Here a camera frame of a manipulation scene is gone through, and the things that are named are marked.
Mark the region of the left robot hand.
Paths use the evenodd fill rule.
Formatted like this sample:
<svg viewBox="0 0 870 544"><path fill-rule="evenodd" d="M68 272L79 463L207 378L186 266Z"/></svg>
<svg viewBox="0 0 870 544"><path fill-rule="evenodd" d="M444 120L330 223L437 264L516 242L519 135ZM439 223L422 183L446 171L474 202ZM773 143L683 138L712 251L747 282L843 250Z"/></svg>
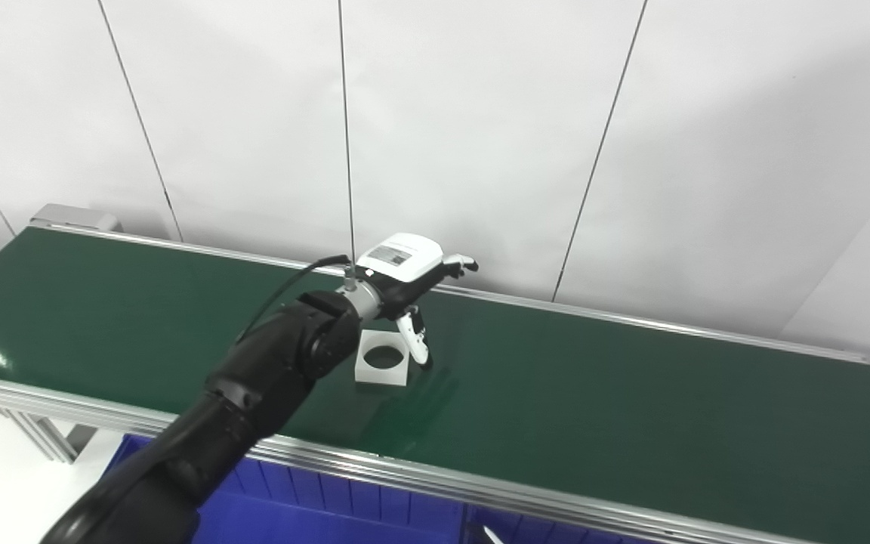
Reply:
<svg viewBox="0 0 870 544"><path fill-rule="evenodd" d="M444 279L479 269L479 262L468 255L448 255L425 236L398 232L358 257L353 276L372 296L373 317L395 323L414 361L426 367L431 355L418 300Z"/></svg>

